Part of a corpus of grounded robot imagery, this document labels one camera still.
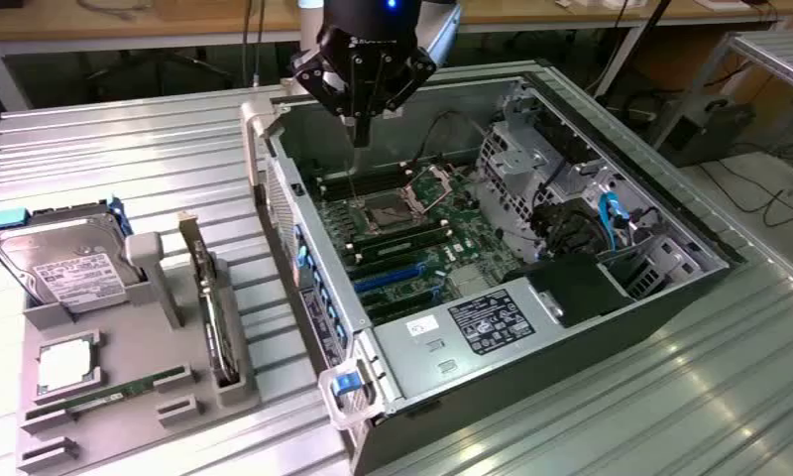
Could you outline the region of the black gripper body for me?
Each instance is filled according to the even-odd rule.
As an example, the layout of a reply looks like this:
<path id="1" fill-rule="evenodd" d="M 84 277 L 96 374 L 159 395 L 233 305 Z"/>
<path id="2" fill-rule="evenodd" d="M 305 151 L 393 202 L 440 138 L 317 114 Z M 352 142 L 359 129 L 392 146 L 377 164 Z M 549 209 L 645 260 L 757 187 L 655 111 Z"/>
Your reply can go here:
<path id="1" fill-rule="evenodd" d="M 389 52 L 395 61 L 408 60 L 413 67 L 431 64 L 419 47 L 416 26 L 420 1 L 336 0 L 324 2 L 323 26 L 317 35 L 317 57 L 331 67 L 344 67 L 351 43 Z"/>

